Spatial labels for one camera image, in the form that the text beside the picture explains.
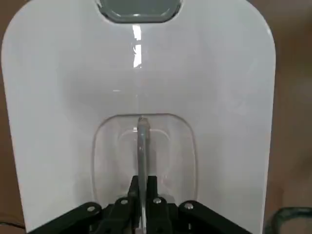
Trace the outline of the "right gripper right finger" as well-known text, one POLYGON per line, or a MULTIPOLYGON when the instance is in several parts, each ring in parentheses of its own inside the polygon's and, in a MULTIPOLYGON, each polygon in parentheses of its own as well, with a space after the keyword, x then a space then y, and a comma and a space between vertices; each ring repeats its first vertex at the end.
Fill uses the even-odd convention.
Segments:
POLYGON ((205 205, 187 200, 169 203, 158 194, 157 177, 147 180, 146 217, 148 234, 248 234, 249 231, 205 205))

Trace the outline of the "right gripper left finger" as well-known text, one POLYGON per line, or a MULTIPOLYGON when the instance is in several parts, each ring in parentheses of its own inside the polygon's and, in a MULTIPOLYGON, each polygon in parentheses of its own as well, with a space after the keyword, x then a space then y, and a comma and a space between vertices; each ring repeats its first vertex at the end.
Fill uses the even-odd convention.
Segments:
POLYGON ((133 234, 139 223, 138 176, 126 196, 101 207, 86 202, 36 228, 38 234, 133 234))

